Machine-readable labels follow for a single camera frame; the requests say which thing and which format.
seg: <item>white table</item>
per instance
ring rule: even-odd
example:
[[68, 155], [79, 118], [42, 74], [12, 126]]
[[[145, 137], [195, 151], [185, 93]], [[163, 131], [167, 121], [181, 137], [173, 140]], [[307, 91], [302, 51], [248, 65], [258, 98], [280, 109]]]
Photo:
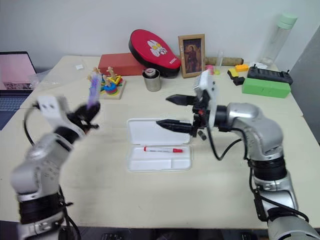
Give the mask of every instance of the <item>white table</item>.
[[[58, 74], [63, 69], [67, 75], [64, 66], [79, 58], [90, 69], [99, 63], [99, 57], [65, 56], [52, 71]], [[291, 94], [285, 99], [242, 94], [241, 86], [234, 86], [225, 71], [214, 78], [220, 88], [218, 104], [256, 104], [282, 127], [286, 164], [300, 210], [314, 227], [320, 227], [320, 149], [294, 98]], [[249, 168], [242, 160], [242, 143], [235, 145], [223, 161], [217, 161], [208, 141], [197, 137], [191, 142], [193, 162], [188, 171], [127, 171], [127, 120], [191, 120], [190, 106], [177, 106], [165, 98], [172, 94], [193, 95], [194, 79], [163, 79], [158, 92], [147, 91], [141, 76], [124, 79], [127, 85], [121, 100], [101, 101], [101, 112], [93, 121], [100, 129], [75, 143], [62, 168], [60, 182], [67, 201], [74, 202], [69, 213], [75, 222], [80, 226], [124, 228], [266, 228], [257, 218], [249, 190]], [[88, 80], [83, 78], [62, 87], [36, 90], [21, 107], [28, 108], [38, 95], [64, 94], [73, 109], [87, 101], [88, 87]], [[19, 220], [10, 172], [30, 147], [22, 126], [25, 111], [18, 110], [0, 132], [0, 220]], [[51, 130], [39, 112], [30, 116], [28, 129], [34, 140]], [[221, 153], [237, 137], [215, 131], [214, 139]]]

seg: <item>green bottle cap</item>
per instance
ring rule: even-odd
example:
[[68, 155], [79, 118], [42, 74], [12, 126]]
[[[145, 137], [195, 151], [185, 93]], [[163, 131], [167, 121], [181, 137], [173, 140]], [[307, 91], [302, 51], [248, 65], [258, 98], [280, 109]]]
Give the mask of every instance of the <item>green bottle cap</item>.
[[297, 19], [298, 17], [296, 15], [284, 12], [282, 13], [277, 25], [282, 29], [292, 29]]

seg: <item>wooden frame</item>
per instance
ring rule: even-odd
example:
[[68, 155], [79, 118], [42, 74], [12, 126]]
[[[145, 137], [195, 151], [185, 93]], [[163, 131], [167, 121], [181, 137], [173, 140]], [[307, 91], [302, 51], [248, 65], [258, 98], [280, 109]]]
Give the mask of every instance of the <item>wooden frame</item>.
[[205, 35], [184, 35], [178, 39], [182, 77], [191, 78], [200, 75], [205, 70]]

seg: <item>clear water bottle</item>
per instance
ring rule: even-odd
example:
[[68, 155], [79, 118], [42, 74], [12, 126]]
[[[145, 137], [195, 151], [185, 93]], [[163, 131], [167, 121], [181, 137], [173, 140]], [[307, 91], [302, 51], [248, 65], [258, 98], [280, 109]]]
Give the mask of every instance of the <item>clear water bottle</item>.
[[262, 55], [259, 59], [260, 63], [271, 66], [275, 62], [297, 19], [298, 17], [293, 14], [283, 13], [281, 15], [274, 34], [262, 52]]

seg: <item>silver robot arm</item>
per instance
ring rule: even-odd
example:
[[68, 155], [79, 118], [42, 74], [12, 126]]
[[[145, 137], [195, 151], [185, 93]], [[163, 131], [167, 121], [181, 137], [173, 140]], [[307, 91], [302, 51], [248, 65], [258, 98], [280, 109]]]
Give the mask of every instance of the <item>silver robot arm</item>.
[[177, 105], [192, 105], [193, 124], [177, 120], [160, 120], [163, 128], [197, 136], [198, 129], [207, 128], [210, 145], [218, 160], [211, 136], [213, 127], [222, 132], [234, 132], [245, 145], [244, 159], [250, 167], [250, 189], [258, 218], [267, 222], [270, 240], [320, 240], [320, 235], [308, 223], [308, 217], [298, 211], [298, 203], [283, 151], [280, 126], [266, 118], [261, 109], [248, 103], [216, 104], [217, 86], [208, 71], [197, 79], [196, 96], [173, 95], [168, 101]]
[[98, 127], [90, 122], [100, 104], [89, 109], [83, 105], [70, 112], [64, 97], [42, 96], [37, 99], [37, 108], [54, 132], [41, 137], [11, 174], [11, 185], [19, 202], [18, 236], [20, 240], [60, 240], [67, 236], [72, 239], [70, 232], [61, 228], [67, 210], [59, 185], [60, 169], [72, 151], [74, 141], [83, 138], [91, 128]]

